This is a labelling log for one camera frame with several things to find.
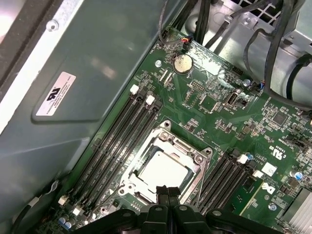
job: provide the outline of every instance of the label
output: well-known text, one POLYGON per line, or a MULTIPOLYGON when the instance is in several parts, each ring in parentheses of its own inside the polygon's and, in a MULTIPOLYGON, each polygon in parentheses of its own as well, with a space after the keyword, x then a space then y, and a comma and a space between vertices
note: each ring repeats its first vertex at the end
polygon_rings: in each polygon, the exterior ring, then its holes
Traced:
POLYGON ((62 72, 43 101, 36 116, 52 116, 72 86, 76 76, 62 72))
POLYGON ((265 174, 267 174, 268 176, 273 176, 275 171, 276 171, 277 167, 273 166, 272 164, 270 163, 266 163, 264 165, 264 167, 262 168, 261 171, 263 171, 265 174))

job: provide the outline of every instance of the black cable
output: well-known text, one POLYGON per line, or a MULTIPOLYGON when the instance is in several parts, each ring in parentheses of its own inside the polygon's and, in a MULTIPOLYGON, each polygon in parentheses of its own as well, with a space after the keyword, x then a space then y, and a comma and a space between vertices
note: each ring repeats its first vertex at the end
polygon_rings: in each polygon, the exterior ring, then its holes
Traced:
POLYGON ((199 42, 199 34, 202 30, 203 22, 204 22, 204 16, 205 16, 205 11, 206 11, 206 2, 207 0, 201 0, 200 3, 200 10, 199 10, 199 15, 198 15, 198 20, 196 24, 196 29, 194 33, 194 40, 199 42))
POLYGON ((188 5, 187 11, 184 12, 183 16, 181 17, 180 22, 176 26, 176 29, 179 30, 179 31, 181 31, 181 29, 182 29, 183 25, 185 24, 186 20, 188 19, 190 13, 192 12, 194 7, 198 3, 198 0, 189 0, 189 3, 190 4, 188 5))
POLYGON ((11 228, 11 234, 18 233, 17 231, 18 231, 21 221, 23 220, 23 218, 26 216, 26 214, 31 208, 32 208, 31 205, 27 205, 24 207, 24 209, 21 211, 21 213, 19 214, 19 216, 16 218, 16 220, 13 223, 13 226, 11 228))
POLYGON ((173 44, 177 44, 177 43, 181 42, 181 39, 173 40, 173 41, 166 41, 162 37, 162 22, 163 22, 163 19, 164 19, 164 15, 165 15, 165 12, 166 12, 166 8, 167 8, 167 5, 168 5, 168 2, 169 2, 169 0, 165 0, 164 5, 162 6, 162 9, 161 9, 159 22, 158 22, 158 36, 159 36, 159 39, 160 39, 161 43, 163 43, 164 45, 173 45, 173 44))
POLYGON ((203 22, 201 25, 201 29, 199 30, 198 34, 198 43, 203 44, 204 38, 206 35, 207 27, 208 27, 208 20, 209 20, 209 13, 210 13, 210 4, 211 0, 202 0, 205 2, 205 9, 204 9, 204 17, 203 17, 203 22))
POLYGON ((262 33, 265 36, 271 36, 270 33, 267 33, 266 31, 264 31, 264 29, 259 28, 257 30, 255 30, 253 36, 249 39, 249 41, 247 42, 247 45, 244 49, 244 55, 243 55, 243 61, 245 64, 245 67, 249 73, 249 75, 254 79, 254 73, 252 72, 250 65, 249 65, 249 57, 248 57, 248 51, 249 51, 249 47, 251 46, 251 44, 256 40, 256 38, 258 37, 259 33, 262 33))
MULTIPOLYGON (((254 4, 251 4, 249 6, 241 8, 238 11, 232 13, 231 17, 234 19, 234 18, 236 18, 236 17, 238 17, 238 16, 240 16, 240 15, 242 15, 244 13, 256 10, 256 9, 264 7, 264 6, 266 6, 266 5, 270 4, 270 3, 273 3, 274 1, 276 1, 276 0, 260 0, 260 1, 257 1, 254 4)), ((209 49, 222 36, 222 34, 224 33, 224 31, 227 29, 228 26, 229 26, 229 23, 225 21, 220 26, 220 28, 218 29, 216 34, 205 45, 205 47, 209 49)))
POLYGON ((180 31, 197 2, 198 0, 188 0, 171 26, 180 31))
POLYGON ((282 37, 284 36, 288 20, 290 16, 292 15, 294 0, 284 0, 283 1, 283 7, 281 10, 281 14, 279 16, 277 25, 275 27, 275 30, 272 32, 272 42, 269 47, 269 51, 267 54, 267 58, 265 61, 265 69, 264 69, 264 81, 265 81, 265 92, 272 98, 290 106, 297 107, 301 110, 312 110, 312 106, 302 104, 299 102, 295 102, 292 100, 289 100, 277 92, 273 91, 271 89, 271 80, 272 80, 272 74, 273 74, 273 68, 276 60, 277 51, 279 48, 279 45, 281 43, 282 37))
POLYGON ((293 99, 293 82, 296 76, 298 75, 299 71, 303 68, 308 66, 312 63, 312 55, 303 55, 296 61, 296 66, 292 70, 286 85, 286 97, 290 100, 293 99))

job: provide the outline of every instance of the motherboard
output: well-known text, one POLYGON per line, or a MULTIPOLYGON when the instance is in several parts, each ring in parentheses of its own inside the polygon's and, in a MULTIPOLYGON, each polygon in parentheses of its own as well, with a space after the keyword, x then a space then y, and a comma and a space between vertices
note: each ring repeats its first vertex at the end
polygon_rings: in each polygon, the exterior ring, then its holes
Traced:
MULTIPOLYGON (((184 36, 168 29, 167 40, 184 36)), ((196 42, 157 42, 70 174, 38 234, 63 234, 178 187, 204 215, 221 208, 284 233, 310 233, 307 113, 196 42)))

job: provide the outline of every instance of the warning label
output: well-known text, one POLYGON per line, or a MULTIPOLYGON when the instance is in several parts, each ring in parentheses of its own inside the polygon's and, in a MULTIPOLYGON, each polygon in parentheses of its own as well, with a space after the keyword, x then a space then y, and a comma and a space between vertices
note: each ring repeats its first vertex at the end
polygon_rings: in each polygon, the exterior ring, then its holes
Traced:
POLYGON ((62 72, 37 111, 36 116, 54 115, 75 79, 75 76, 62 72))

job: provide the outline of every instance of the cpu socket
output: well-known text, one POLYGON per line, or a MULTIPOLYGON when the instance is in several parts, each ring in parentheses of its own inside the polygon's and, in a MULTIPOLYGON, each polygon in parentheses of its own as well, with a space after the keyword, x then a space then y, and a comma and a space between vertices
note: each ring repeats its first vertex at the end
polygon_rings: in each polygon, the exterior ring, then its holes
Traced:
POLYGON ((156 186, 178 187, 183 204, 200 187, 212 149, 198 151, 170 132, 171 122, 153 129, 122 176, 119 195, 132 194, 143 203, 156 203, 156 186))

